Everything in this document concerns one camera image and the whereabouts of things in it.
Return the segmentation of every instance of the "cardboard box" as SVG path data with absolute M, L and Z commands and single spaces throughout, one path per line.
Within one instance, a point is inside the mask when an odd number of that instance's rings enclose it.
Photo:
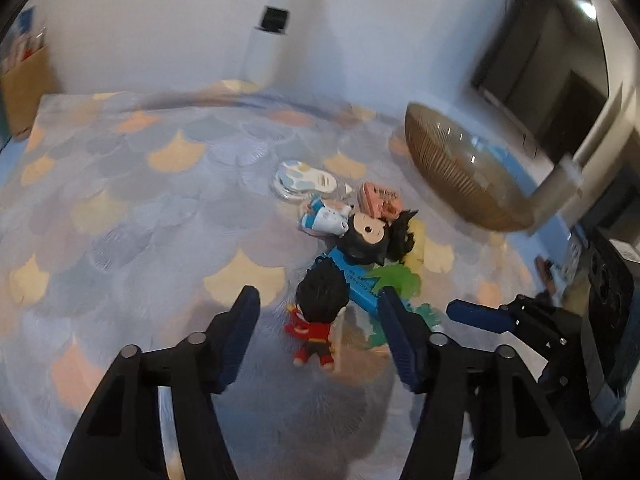
M 40 98 L 57 93 L 58 82 L 49 65 L 46 46 L 0 77 L 0 91 L 13 136 L 30 132 L 38 113 Z

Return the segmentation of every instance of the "screw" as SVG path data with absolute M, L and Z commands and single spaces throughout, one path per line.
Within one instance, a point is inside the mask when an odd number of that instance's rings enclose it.
M 429 342 L 436 346 L 444 346 L 449 342 L 449 338 L 440 332 L 436 332 L 435 334 L 431 334 Z
M 498 355 L 505 359 L 513 359 L 516 357 L 516 351 L 509 345 L 500 345 L 498 346 Z
M 207 340 L 207 335 L 204 332 L 193 332 L 189 334 L 187 341 L 192 345 L 199 345 Z
M 138 353 L 138 347 L 135 345 L 126 345 L 122 350 L 120 350 L 120 355 L 125 359 L 129 359 Z

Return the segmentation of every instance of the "wicker basket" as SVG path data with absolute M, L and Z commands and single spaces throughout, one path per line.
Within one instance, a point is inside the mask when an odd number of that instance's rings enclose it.
M 418 103 L 407 107 L 404 131 L 420 174 L 467 222 L 500 232 L 533 225 L 529 202 L 478 137 Z

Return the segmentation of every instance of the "basket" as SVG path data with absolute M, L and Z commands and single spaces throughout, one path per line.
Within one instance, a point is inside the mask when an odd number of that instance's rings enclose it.
M 420 174 L 465 221 L 499 232 L 533 225 L 529 201 L 479 137 L 418 103 L 407 107 L 404 132 Z

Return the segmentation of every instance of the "white label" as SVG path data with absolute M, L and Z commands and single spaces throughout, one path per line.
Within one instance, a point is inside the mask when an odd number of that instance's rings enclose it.
M 620 240 L 615 240 L 613 238 L 610 238 L 609 242 L 612 243 L 612 245 L 620 253 L 620 256 L 622 256 L 625 260 L 640 264 L 640 254 L 638 254 L 638 251 L 636 251 L 633 245 L 622 242 Z

